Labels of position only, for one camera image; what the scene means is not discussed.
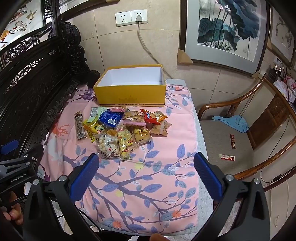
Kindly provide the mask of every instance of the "framed painting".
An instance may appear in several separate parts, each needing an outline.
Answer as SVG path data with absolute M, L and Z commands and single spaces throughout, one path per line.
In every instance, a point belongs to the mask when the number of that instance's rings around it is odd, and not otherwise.
M 46 29 L 44 0 L 27 0 L 14 14 L 0 37 L 0 52 Z
M 295 63 L 295 39 L 274 7 L 271 7 L 271 31 L 269 33 L 271 51 L 288 67 Z
M 253 74 L 270 27 L 265 0 L 181 0 L 179 48 L 193 62 Z

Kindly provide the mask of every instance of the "bolt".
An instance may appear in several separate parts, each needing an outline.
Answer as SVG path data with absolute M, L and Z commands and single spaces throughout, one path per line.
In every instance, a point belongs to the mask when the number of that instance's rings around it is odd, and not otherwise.
M 64 182 L 66 180 L 67 180 L 67 176 L 65 176 L 65 175 L 62 175 L 62 176 L 59 177 L 60 182 Z
M 254 183 L 259 184 L 260 183 L 260 179 L 259 178 L 254 178 Z
M 38 185 L 38 184 L 39 184 L 39 179 L 35 179 L 35 180 L 33 181 L 33 184 L 34 184 L 34 185 Z
M 234 179 L 234 177 L 233 177 L 231 174 L 227 174 L 227 175 L 226 175 L 226 179 L 227 179 L 228 181 L 232 181 L 232 180 Z

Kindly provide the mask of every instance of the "open shoe box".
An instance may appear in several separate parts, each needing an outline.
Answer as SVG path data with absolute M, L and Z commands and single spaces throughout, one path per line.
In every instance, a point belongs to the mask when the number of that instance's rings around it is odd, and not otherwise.
M 163 67 L 131 65 L 108 68 L 94 85 L 100 106 L 164 106 Z

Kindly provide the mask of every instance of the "chair seat cushion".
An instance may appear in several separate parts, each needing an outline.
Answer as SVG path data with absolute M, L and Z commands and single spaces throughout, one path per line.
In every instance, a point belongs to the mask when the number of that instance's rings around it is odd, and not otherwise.
M 253 167 L 254 152 L 247 136 L 218 120 L 201 120 L 209 163 L 224 174 L 237 174 Z M 235 149 L 231 148 L 230 134 L 234 135 Z M 219 154 L 235 156 L 235 161 L 222 160 Z

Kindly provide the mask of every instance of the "blue cloth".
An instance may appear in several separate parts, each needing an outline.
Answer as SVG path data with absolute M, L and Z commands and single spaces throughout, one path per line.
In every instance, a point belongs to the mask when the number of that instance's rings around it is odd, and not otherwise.
M 241 133 L 245 133 L 249 129 L 249 126 L 246 120 L 240 115 L 234 115 L 229 118 L 225 118 L 217 115 L 217 116 L 214 116 L 212 120 L 222 121 L 226 125 L 238 130 Z

